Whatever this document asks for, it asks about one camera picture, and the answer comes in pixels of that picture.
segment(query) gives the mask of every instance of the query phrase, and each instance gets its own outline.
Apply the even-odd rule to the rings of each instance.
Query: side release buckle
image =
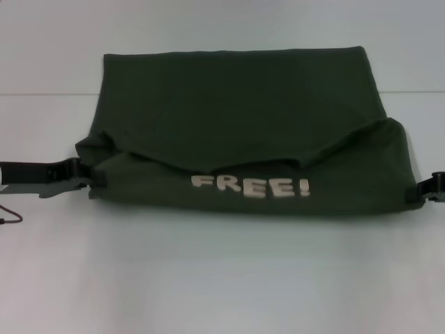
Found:
[[[420,198],[434,202],[445,202],[445,172],[432,174],[432,178],[417,184]]]
[[[54,164],[0,162],[0,195],[37,193],[40,198],[50,198],[87,186],[106,187],[106,176],[80,158]]]

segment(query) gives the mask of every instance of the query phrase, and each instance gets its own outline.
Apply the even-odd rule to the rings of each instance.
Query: black buckle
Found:
[[[54,164],[0,162],[0,194],[38,193],[50,198],[87,186],[106,187],[106,177],[79,158]]]
[[[432,174],[432,178],[417,184],[417,194],[424,200],[445,202],[445,172]]]

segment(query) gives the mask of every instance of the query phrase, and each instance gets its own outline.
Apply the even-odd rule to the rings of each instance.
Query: folded flap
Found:
[[[283,159],[305,167],[385,119],[361,47],[106,55],[90,137],[211,173]]]

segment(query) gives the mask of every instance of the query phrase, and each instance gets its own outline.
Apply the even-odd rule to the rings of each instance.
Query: white surface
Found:
[[[72,156],[96,100],[0,97],[1,158]],[[383,102],[409,132],[421,177],[444,169],[445,95]],[[134,210],[83,191],[0,200],[25,218],[0,229],[0,333],[445,329],[443,205],[341,222]]]
[[[445,1],[2,0],[0,93],[98,93],[105,53],[362,45],[380,90],[445,90]]]
[[[1,0],[0,160],[88,132],[104,53],[363,45],[379,90],[445,90],[438,0]],[[445,170],[445,94],[384,94],[420,179]],[[442,334],[445,205],[365,221],[0,196],[0,333]]]

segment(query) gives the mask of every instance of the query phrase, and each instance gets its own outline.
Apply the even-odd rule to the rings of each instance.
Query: dark green bag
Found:
[[[258,214],[381,214],[416,187],[361,47],[105,55],[94,197]]]

